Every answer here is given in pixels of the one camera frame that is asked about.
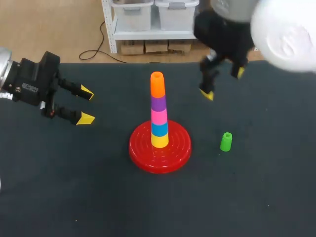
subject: pink ring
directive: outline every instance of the pink ring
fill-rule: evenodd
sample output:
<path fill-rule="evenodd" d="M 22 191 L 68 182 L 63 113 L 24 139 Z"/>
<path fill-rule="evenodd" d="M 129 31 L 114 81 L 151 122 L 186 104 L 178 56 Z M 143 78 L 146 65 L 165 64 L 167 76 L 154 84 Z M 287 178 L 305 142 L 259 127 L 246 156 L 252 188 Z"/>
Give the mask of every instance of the pink ring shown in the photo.
<path fill-rule="evenodd" d="M 163 125 L 168 122 L 167 109 L 157 112 L 152 110 L 152 123 L 155 125 Z"/>

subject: blue ring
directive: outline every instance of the blue ring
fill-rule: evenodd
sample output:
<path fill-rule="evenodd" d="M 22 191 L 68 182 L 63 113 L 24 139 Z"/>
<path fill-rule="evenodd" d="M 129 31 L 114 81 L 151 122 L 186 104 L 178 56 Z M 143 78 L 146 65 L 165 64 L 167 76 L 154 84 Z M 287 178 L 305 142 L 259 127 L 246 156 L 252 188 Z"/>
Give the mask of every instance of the blue ring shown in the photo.
<path fill-rule="evenodd" d="M 163 125 L 155 125 L 152 123 L 152 134 L 156 137 L 163 137 L 168 133 L 168 122 Z"/>

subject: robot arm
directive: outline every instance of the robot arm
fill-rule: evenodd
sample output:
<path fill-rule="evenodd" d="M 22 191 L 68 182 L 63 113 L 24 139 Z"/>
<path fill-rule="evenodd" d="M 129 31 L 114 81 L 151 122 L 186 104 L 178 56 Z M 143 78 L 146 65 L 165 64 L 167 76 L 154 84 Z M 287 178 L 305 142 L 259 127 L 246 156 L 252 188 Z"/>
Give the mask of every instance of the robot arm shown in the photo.
<path fill-rule="evenodd" d="M 59 64 L 60 58 L 50 52 L 46 52 L 39 63 L 25 58 L 17 63 L 11 60 L 9 50 L 0 47 L 0 89 L 8 92 L 2 93 L 2 97 L 40 105 L 41 114 L 47 118 L 58 116 L 75 125 L 91 124 L 93 116 L 55 103 L 54 96 L 59 87 L 87 100 L 93 97 L 83 85 L 62 78 Z"/>
<path fill-rule="evenodd" d="M 211 0 L 211 6 L 195 18 L 194 25 L 196 38 L 212 49 L 200 63 L 200 90 L 208 99 L 214 97 L 216 68 L 228 59 L 231 75 L 241 78 L 254 46 L 278 68 L 316 71 L 316 1 Z"/>

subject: red base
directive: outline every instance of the red base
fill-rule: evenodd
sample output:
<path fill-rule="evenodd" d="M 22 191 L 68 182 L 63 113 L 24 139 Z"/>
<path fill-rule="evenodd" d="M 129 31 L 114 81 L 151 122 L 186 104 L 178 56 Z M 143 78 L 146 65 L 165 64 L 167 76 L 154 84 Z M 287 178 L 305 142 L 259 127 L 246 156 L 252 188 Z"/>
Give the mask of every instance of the red base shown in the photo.
<path fill-rule="evenodd" d="M 156 148 L 151 142 L 151 122 L 138 126 L 129 140 L 129 154 L 145 171 L 163 174 L 183 166 L 191 155 L 191 139 L 187 131 L 178 123 L 168 121 L 169 144 Z"/>

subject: purple ring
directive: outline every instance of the purple ring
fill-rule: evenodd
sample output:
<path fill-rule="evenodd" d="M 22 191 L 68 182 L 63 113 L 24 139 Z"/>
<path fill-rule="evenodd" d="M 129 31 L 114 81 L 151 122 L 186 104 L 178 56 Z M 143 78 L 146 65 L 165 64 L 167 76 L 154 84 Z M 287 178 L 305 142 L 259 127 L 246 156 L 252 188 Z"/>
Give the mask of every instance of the purple ring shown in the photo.
<path fill-rule="evenodd" d="M 166 96 L 164 95 L 161 98 L 155 98 L 152 96 L 152 109 L 156 112 L 161 112 L 167 108 L 166 105 Z"/>

